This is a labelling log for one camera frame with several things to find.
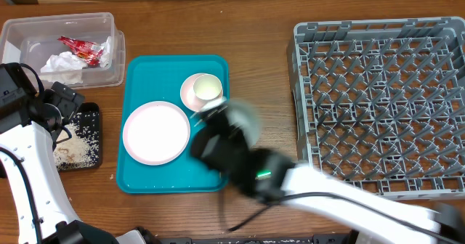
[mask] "blue tray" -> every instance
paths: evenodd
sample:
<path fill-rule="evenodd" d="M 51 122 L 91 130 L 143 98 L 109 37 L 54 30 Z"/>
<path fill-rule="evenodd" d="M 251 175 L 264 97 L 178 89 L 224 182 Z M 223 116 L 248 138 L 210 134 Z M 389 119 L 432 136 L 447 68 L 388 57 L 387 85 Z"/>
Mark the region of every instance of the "blue tray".
<path fill-rule="evenodd" d="M 187 117 L 193 111 L 181 102 L 180 89 L 186 78 L 196 73 L 210 73 L 223 85 L 224 96 L 229 99 L 229 69 L 226 61 L 217 55 L 166 55 L 141 56 L 132 60 L 126 76 L 123 119 L 118 152 L 116 181 L 126 193 L 184 193 L 212 192 L 222 189 L 227 179 L 217 171 L 208 170 L 189 153 L 192 138 L 202 128 L 194 127 L 190 119 L 190 141 L 184 152 L 175 160 L 160 166 L 148 166 L 135 161 L 123 145 L 121 134 L 126 119 L 140 105 L 153 101 L 166 101 L 177 105 Z"/>

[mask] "wooden surface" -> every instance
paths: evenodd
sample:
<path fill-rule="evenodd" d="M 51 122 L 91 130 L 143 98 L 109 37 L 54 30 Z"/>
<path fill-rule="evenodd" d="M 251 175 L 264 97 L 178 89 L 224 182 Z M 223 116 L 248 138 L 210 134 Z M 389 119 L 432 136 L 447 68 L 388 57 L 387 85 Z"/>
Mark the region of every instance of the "wooden surface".
<path fill-rule="evenodd" d="M 256 0 L 66 4 L 0 7 L 0 23 L 16 17 L 111 12 L 126 37 L 126 61 L 144 54 L 219 54 L 230 66 L 231 97 L 255 104 L 264 121 L 259 146 L 296 155 L 296 121 L 288 83 L 286 46 L 295 24 L 305 21 L 402 17 L 465 17 L 465 0 Z M 280 207 L 243 229 L 223 233 L 217 193 L 127 195 L 115 179 L 124 85 L 85 89 L 103 115 L 103 164 L 61 174 L 71 204 L 87 223 L 121 235 L 137 225 L 159 237 L 305 236 L 347 232 L 310 213 Z M 227 187 L 227 223 L 259 208 Z M 410 201 L 432 207 L 429 201 Z M 450 201 L 465 215 L 465 200 Z M 0 181 L 0 243 L 17 243 L 17 216 L 8 181 Z"/>

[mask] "crumpled tissue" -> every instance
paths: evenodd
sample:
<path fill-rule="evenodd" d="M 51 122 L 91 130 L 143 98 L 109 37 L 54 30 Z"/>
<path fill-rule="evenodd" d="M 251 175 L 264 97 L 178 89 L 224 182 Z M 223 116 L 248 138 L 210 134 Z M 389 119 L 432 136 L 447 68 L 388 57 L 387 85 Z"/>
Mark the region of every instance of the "crumpled tissue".
<path fill-rule="evenodd" d="M 110 62 L 110 51 L 112 46 L 112 38 L 109 36 L 107 41 L 102 44 L 103 53 L 100 57 L 100 67 L 105 67 Z M 42 81 L 49 81 L 54 83 L 58 81 L 65 85 L 82 84 L 82 69 L 87 64 L 72 52 L 62 52 L 59 55 L 52 55 L 46 61 L 46 65 L 41 68 L 40 79 Z M 68 71 L 61 74 L 42 74 L 42 73 L 56 73 L 61 71 Z"/>

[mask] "clear plastic container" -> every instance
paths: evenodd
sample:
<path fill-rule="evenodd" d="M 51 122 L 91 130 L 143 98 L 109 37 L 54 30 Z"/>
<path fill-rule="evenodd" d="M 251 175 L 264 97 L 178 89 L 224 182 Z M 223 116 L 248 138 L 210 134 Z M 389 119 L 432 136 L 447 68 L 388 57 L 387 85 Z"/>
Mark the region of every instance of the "clear plastic container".
<path fill-rule="evenodd" d="M 70 51 L 70 48 L 57 39 L 60 36 L 92 41 L 101 44 L 108 37 L 113 40 L 110 46 L 109 63 L 101 68 L 89 66 L 82 70 L 67 70 L 54 73 L 41 73 L 51 55 Z M 74 89 L 117 86 L 123 82 L 126 60 L 124 34 L 116 29 L 113 15 L 109 12 L 56 15 L 12 19 L 4 23 L 0 36 L 0 56 L 2 63 L 22 62 L 31 66 L 43 79 L 45 87 L 53 81 L 70 81 L 67 85 Z"/>

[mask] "pink plate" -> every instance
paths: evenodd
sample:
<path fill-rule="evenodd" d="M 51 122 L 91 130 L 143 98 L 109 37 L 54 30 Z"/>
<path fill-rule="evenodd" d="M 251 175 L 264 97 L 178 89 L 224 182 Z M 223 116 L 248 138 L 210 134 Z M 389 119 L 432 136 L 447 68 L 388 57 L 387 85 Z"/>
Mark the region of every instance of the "pink plate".
<path fill-rule="evenodd" d="M 123 144 L 140 163 L 161 165 L 177 158 L 190 137 L 189 119 L 169 102 L 149 102 L 138 107 L 123 128 Z"/>
<path fill-rule="evenodd" d="M 194 75 L 191 75 L 189 78 L 187 78 L 184 83 L 181 85 L 181 100 L 184 105 L 189 110 L 192 110 L 194 112 L 198 112 L 201 110 L 201 108 L 206 104 L 205 101 L 198 99 L 195 96 L 194 93 L 194 82 L 195 80 L 199 77 L 202 76 L 205 73 L 196 73 Z M 219 94 L 218 97 L 223 97 L 223 91 L 221 90 L 221 93 Z"/>

